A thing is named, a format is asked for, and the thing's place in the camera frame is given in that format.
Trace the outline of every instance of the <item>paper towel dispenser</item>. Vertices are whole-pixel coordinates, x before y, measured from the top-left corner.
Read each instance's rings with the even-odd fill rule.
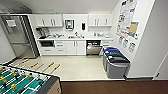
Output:
[[[74,20],[65,20],[65,26],[67,30],[74,29]]]

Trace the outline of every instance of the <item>gray floor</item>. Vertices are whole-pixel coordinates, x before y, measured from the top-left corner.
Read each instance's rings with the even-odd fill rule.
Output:
[[[12,66],[19,64],[21,61],[15,61]],[[27,69],[38,63],[37,66],[30,69],[35,71],[40,65],[44,64],[36,70],[42,72],[52,62],[54,62],[54,65],[45,70],[44,73],[59,76],[61,81],[112,80],[107,78],[103,69],[102,56],[42,56],[37,59],[30,59],[17,67],[24,66],[23,68]]]

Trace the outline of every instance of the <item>dishwasher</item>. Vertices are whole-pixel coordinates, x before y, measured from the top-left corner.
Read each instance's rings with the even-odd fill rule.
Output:
[[[102,49],[100,42],[101,40],[87,40],[86,55],[99,55]]]

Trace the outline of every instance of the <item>countertop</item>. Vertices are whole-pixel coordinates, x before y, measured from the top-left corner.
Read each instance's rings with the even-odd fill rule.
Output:
[[[41,40],[113,40],[112,38],[105,38],[105,37],[98,37],[98,36],[85,36],[84,38],[68,38],[68,36],[61,36],[59,38],[51,37],[45,39],[37,39],[38,41]]]

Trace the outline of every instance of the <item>floor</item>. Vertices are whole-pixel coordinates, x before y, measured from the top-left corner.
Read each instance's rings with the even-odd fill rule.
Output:
[[[19,64],[23,60],[17,60],[12,66]],[[42,56],[29,61],[17,67],[29,68],[31,65],[38,63],[30,70],[59,76],[61,81],[91,81],[91,80],[123,80],[123,79],[108,79],[106,72],[103,69],[102,56]]]
[[[168,94],[168,81],[62,81],[61,94]]]

